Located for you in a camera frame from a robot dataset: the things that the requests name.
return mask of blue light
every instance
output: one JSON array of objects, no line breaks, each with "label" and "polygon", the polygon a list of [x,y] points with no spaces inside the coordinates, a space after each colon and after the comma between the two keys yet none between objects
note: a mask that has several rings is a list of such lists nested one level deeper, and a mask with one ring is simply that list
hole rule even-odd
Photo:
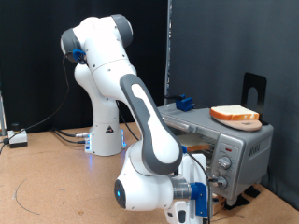
[{"label": "blue light", "polygon": [[122,147],[126,147],[127,144],[124,141],[124,134],[123,134],[123,129],[121,129],[121,141],[122,141]]}]

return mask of dark background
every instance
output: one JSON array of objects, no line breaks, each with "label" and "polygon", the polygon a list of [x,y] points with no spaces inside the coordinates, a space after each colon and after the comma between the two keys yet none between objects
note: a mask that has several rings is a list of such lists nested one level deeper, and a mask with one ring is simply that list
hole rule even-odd
[{"label": "dark background", "polygon": [[[122,14],[132,24],[134,39],[126,51],[156,105],[164,103],[167,1],[151,0],[10,0],[0,3],[0,75],[7,127],[23,128],[55,111],[66,92],[62,33],[88,17]],[[71,129],[92,126],[91,100],[74,78],[75,64],[65,60],[70,92],[63,108],[29,130],[55,126]],[[133,121],[125,105],[128,121]]]},{"label": "dark background", "polygon": [[[299,209],[299,1],[173,0],[170,93],[239,105],[243,77],[267,78],[263,120],[274,127],[263,185]],[[257,92],[249,91],[249,108]]]}]

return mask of toaster oven handle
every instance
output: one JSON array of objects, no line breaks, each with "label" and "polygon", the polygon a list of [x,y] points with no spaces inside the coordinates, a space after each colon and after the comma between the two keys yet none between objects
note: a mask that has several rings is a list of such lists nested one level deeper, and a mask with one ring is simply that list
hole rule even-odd
[{"label": "toaster oven handle", "polygon": [[177,123],[175,120],[173,119],[169,119],[169,118],[165,118],[163,117],[164,122],[168,125],[171,126],[173,128],[182,130],[185,133],[189,133],[192,130],[192,127],[188,124],[184,124],[184,123]]}]

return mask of toaster oven knob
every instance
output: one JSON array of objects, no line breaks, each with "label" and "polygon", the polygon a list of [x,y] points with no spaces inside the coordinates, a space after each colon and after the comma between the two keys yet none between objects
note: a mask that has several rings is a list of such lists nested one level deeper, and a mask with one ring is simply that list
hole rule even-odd
[{"label": "toaster oven knob", "polygon": [[220,157],[218,159],[218,164],[224,169],[227,170],[228,168],[231,167],[232,162],[228,157]]},{"label": "toaster oven knob", "polygon": [[220,189],[226,189],[226,187],[227,187],[227,180],[223,176],[218,176],[217,183],[218,183],[218,187]]}]

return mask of robot logo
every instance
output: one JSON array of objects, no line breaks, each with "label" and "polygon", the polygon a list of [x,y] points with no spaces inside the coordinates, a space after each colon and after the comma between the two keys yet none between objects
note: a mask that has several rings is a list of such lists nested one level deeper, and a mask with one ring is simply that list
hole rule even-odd
[{"label": "robot logo", "polygon": [[113,129],[111,128],[111,126],[109,125],[109,127],[106,130],[106,133],[114,133]]}]

